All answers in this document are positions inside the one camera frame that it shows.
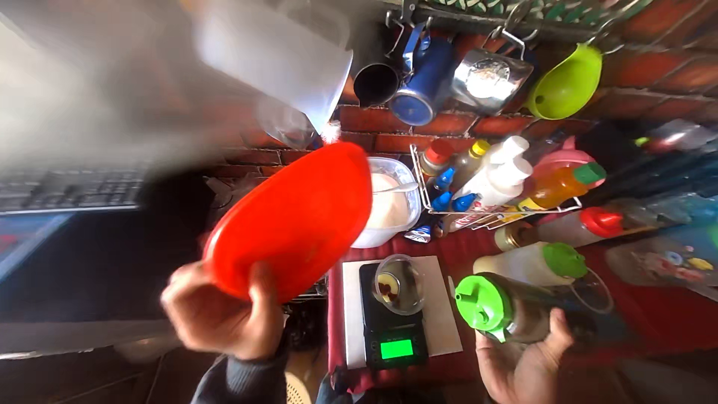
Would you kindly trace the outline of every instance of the brick wall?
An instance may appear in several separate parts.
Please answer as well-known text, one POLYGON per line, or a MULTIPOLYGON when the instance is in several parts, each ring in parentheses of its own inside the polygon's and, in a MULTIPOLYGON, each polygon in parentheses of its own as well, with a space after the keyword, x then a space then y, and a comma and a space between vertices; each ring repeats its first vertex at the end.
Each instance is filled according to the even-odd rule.
MULTIPOLYGON (((600 119, 680 117, 718 124, 718 0, 653 0, 621 29, 627 45, 605 56, 598 91, 569 119, 535 119, 521 109, 519 94, 501 116, 479 119, 470 107, 449 100, 432 123, 410 127, 386 108, 360 109, 348 85, 335 112, 342 140, 359 144, 371 155, 399 158, 411 143, 424 147, 436 137, 463 150, 474 138, 491 141, 514 131, 523 131, 529 139, 558 128, 580 134, 600 119)), ((572 50, 568 44, 540 44, 538 68, 550 70, 572 50)), ((218 177, 269 176, 309 153, 289 150, 264 134, 252 122, 248 106, 211 110, 229 117, 224 136, 234 146, 225 149, 226 164, 214 170, 218 177)))

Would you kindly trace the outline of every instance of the red cap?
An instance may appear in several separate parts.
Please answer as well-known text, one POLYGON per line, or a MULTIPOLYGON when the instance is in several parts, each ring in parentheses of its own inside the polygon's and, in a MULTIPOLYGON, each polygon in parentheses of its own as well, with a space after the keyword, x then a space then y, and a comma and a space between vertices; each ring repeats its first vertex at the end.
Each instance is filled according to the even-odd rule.
POLYGON ((579 213, 579 220, 586 229, 604 239, 623 233, 623 215, 604 208, 586 208, 579 213))
POLYGON ((436 139, 424 150, 424 156, 434 164, 444 164, 454 154, 454 148, 446 140, 436 139))

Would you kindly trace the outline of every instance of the red bowl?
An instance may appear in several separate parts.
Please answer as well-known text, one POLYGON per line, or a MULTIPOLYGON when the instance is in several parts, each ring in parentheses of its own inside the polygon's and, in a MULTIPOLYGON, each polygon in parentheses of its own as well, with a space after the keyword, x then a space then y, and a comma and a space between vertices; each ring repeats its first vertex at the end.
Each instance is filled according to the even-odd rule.
POLYGON ((371 211, 371 176, 353 143, 323 147, 237 202, 205 245, 204 266, 225 293, 249 299, 249 267, 268 262, 280 302, 308 290, 349 249, 371 211))

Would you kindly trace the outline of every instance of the person's hand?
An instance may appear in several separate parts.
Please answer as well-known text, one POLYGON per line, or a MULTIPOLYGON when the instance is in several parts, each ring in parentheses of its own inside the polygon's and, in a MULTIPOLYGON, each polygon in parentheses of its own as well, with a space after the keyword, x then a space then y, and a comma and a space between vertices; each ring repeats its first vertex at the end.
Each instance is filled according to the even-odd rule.
POLYGON ((284 319, 274 278, 266 263, 250 269, 251 303, 226 295, 210 281, 201 262, 175 271, 162 292, 162 305, 188 349, 219 352, 239 359, 272 357, 284 319))
POLYGON ((476 331, 476 357, 481 378, 499 404, 553 404, 556 375, 564 351, 574 343, 563 310, 551 310, 551 332, 530 345, 511 369, 507 358, 488 337, 476 331))

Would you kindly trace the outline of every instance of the computer keyboard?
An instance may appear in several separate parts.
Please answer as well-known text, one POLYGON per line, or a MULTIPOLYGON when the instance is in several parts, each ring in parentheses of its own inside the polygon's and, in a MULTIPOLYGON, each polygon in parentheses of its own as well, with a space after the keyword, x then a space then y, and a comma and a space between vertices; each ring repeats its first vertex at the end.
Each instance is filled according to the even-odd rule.
POLYGON ((145 166, 0 173, 0 216, 137 208, 145 166))

